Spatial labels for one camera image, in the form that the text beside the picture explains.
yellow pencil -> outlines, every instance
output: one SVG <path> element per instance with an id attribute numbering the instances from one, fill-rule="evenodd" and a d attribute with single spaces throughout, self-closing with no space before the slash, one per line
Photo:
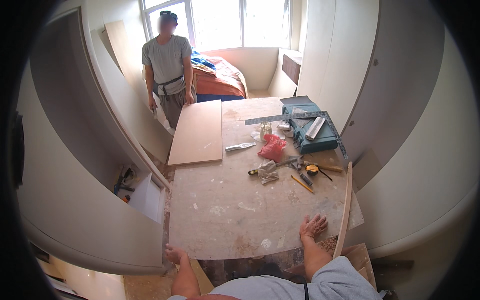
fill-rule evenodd
<path id="1" fill-rule="evenodd" d="M 303 184 L 302 182 L 300 182 L 300 180 L 296 179 L 293 175 L 290 175 L 293 179 L 295 179 L 296 182 L 298 182 L 299 184 L 301 184 L 305 189 L 309 190 L 312 194 L 315 194 L 308 186 L 306 186 L 305 184 Z"/>

man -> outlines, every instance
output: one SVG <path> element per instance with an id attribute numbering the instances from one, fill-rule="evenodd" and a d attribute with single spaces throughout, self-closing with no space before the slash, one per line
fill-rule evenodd
<path id="1" fill-rule="evenodd" d="M 152 110 L 158 107 L 152 94 L 155 92 L 174 129 L 177 128 L 182 107 L 197 101 L 192 86 L 192 48 L 187 38 L 173 35 L 178 25 L 177 20 L 176 14 L 161 12 L 158 19 L 160 35 L 146 43 L 142 50 L 148 105 Z"/>
<path id="2" fill-rule="evenodd" d="M 332 256 L 315 243 L 315 237 L 325 231 L 327 225 L 326 217 L 320 218 L 320 214 L 317 214 L 312 221 L 308 215 L 305 216 L 300 226 L 300 239 L 305 248 L 306 277 L 311 281 L 306 285 L 307 288 L 303 284 L 263 275 L 234 279 L 215 288 L 210 294 L 200 296 L 200 288 L 188 254 L 167 244 L 167 259 L 180 265 L 169 300 L 301 300 L 306 299 L 305 293 L 308 293 L 312 300 L 381 299 L 346 257 L 340 256 L 332 260 Z"/>

gray t-shirt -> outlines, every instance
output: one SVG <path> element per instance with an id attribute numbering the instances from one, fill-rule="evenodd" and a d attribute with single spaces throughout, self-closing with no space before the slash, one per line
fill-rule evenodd
<path id="1" fill-rule="evenodd" d="M 165 45 L 159 45 L 156 38 L 148 41 L 142 49 L 142 64 L 152 66 L 155 82 L 162 84 L 184 74 L 183 59 L 192 55 L 187 38 L 173 35 Z M 185 88 L 184 78 L 165 86 L 167 94 L 179 93 Z M 163 95 L 161 86 L 158 93 Z"/>
<path id="2" fill-rule="evenodd" d="M 267 275 L 235 279 L 215 288 L 210 294 L 241 300 L 305 299 L 303 284 Z M 308 284 L 308 294 L 312 300 L 382 299 L 345 256 L 337 257 L 313 275 L 312 283 Z M 172 296 L 168 300 L 185 299 L 183 296 Z"/>

work table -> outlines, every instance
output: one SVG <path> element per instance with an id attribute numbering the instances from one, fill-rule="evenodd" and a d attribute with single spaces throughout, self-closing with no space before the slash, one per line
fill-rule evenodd
<path id="1" fill-rule="evenodd" d="M 281 114 L 279 98 L 259 98 L 222 102 L 223 148 L 255 142 L 251 132 L 258 124 L 245 126 L 244 120 Z M 276 128 L 279 122 L 273 122 Z M 284 159 L 298 156 L 292 138 L 284 149 Z M 283 252 L 301 247 L 300 224 L 305 214 L 327 216 L 328 229 L 319 240 L 340 231 L 347 176 L 326 171 L 309 177 L 310 193 L 290 176 L 298 173 L 286 166 L 277 169 L 279 180 L 262 185 L 257 175 L 264 158 L 257 155 L 263 143 L 225 152 L 223 161 L 178 166 L 172 190 L 169 242 L 184 248 L 195 259 L 236 259 Z M 307 154 L 305 160 L 340 166 L 334 150 Z M 363 224 L 363 216 L 352 193 L 348 228 Z"/>

toolbox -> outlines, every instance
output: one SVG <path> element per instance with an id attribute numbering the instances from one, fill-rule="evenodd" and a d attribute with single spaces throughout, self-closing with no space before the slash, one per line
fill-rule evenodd
<path id="1" fill-rule="evenodd" d="M 315 103 L 287 104 L 283 106 L 282 114 L 292 114 L 294 108 L 300 108 L 306 110 L 307 112 L 321 111 Z M 308 124 L 306 124 L 303 128 L 297 126 L 293 120 L 288 121 L 290 126 L 293 127 L 293 142 L 295 148 L 300 148 L 300 154 L 336 149 L 338 147 L 338 143 L 332 129 L 330 128 L 330 125 L 328 125 L 327 122 L 323 124 L 313 141 L 309 141 L 305 138 L 305 134 L 310 126 L 312 126 L 313 121 L 315 121 L 315 118 L 308 122 Z"/>

